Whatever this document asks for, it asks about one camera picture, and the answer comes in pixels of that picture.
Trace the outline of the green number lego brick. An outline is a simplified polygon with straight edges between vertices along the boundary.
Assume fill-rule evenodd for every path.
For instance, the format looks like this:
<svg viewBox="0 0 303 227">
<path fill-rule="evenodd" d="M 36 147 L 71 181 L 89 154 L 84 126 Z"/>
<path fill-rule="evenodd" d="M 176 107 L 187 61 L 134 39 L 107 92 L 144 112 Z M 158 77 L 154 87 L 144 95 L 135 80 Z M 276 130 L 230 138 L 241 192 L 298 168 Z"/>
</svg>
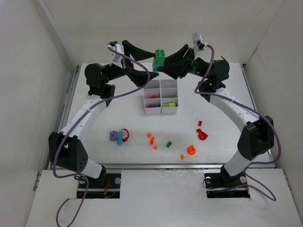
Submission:
<svg viewBox="0 0 303 227">
<path fill-rule="evenodd" d="M 154 63 L 158 65 L 163 65 L 166 55 L 163 49 L 156 49 L 154 53 Z"/>
</svg>

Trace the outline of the green teal lego stack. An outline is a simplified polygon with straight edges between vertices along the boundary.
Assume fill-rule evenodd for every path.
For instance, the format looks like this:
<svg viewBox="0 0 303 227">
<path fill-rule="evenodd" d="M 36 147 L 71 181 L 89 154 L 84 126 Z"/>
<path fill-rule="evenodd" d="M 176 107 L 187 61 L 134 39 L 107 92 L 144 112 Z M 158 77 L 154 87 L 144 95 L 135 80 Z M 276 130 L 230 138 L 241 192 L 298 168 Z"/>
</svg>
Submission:
<svg viewBox="0 0 303 227">
<path fill-rule="evenodd" d="M 154 59 L 153 63 L 152 63 L 152 71 L 158 72 L 158 68 L 163 66 L 163 63 L 164 63 L 164 61 Z"/>
</svg>

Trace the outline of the purple lego stack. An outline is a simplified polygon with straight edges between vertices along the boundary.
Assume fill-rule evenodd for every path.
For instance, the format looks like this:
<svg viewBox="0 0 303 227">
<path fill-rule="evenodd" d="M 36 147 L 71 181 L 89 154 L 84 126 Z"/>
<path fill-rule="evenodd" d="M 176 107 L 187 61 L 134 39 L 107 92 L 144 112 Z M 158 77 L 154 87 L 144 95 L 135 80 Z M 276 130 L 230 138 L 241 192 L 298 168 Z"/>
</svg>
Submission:
<svg viewBox="0 0 303 227">
<path fill-rule="evenodd" d="M 160 108 L 160 105 L 147 105 L 147 108 Z"/>
</svg>

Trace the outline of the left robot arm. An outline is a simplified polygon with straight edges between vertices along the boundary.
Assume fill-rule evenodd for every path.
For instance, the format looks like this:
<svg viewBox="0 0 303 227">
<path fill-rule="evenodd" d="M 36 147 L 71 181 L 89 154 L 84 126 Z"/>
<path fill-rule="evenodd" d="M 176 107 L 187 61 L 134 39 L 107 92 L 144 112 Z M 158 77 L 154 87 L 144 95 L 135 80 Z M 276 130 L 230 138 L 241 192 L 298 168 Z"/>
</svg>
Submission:
<svg viewBox="0 0 303 227">
<path fill-rule="evenodd" d="M 108 50 L 113 54 L 110 64 L 88 64 L 84 69 L 86 84 L 89 87 L 86 100 L 74 118 L 59 132 L 52 132 L 48 138 L 50 162 L 53 169 L 57 166 L 72 171 L 73 175 L 103 181 L 106 169 L 90 160 L 81 142 L 98 116 L 106 110 L 114 95 L 115 86 L 109 82 L 127 76 L 137 87 L 145 87 L 148 82 L 157 77 L 158 73 L 134 69 L 134 65 L 142 66 L 140 61 L 154 57 L 154 53 L 142 50 L 130 44 L 127 40 L 110 42 Z"/>
</svg>

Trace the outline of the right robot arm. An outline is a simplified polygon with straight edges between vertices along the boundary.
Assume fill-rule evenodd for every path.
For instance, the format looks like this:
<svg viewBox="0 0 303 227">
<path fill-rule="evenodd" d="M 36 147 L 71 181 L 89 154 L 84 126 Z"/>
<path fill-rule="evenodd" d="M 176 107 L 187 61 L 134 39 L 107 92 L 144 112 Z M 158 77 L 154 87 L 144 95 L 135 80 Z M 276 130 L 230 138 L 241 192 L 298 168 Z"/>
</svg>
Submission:
<svg viewBox="0 0 303 227">
<path fill-rule="evenodd" d="M 229 63 L 226 59 L 214 60 L 214 48 L 209 44 L 204 46 L 212 52 L 210 62 L 195 58 L 193 49 L 182 47 L 167 57 L 157 70 L 173 79 L 183 78 L 189 73 L 202 77 L 194 92 L 219 108 L 238 127 L 241 135 L 237 151 L 217 176 L 221 182 L 229 183 L 240 176 L 255 158 L 274 146 L 273 120 L 234 98 L 223 83 L 229 78 Z"/>
</svg>

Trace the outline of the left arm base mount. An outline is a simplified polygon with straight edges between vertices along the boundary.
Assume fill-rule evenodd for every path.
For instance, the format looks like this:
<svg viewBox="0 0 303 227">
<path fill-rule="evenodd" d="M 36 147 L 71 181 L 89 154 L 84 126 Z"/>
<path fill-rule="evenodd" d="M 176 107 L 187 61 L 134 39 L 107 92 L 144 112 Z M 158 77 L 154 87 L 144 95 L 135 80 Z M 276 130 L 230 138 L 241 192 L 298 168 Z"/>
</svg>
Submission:
<svg viewBox="0 0 303 227">
<path fill-rule="evenodd" d="M 88 189 L 85 198 L 87 199 L 119 199 L 121 186 L 121 171 L 110 171 L 105 177 L 94 179 L 87 177 Z"/>
</svg>

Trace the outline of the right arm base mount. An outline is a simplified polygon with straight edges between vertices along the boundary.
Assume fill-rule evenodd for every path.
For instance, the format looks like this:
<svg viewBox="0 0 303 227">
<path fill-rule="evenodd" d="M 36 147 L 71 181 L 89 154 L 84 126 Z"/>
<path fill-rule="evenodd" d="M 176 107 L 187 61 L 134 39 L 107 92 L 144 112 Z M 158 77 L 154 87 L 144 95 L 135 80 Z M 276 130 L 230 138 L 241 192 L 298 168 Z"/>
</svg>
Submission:
<svg viewBox="0 0 303 227">
<path fill-rule="evenodd" d="M 247 179 L 244 173 L 231 178 L 224 173 L 204 173 L 203 186 L 208 199 L 216 198 L 250 198 Z"/>
</svg>

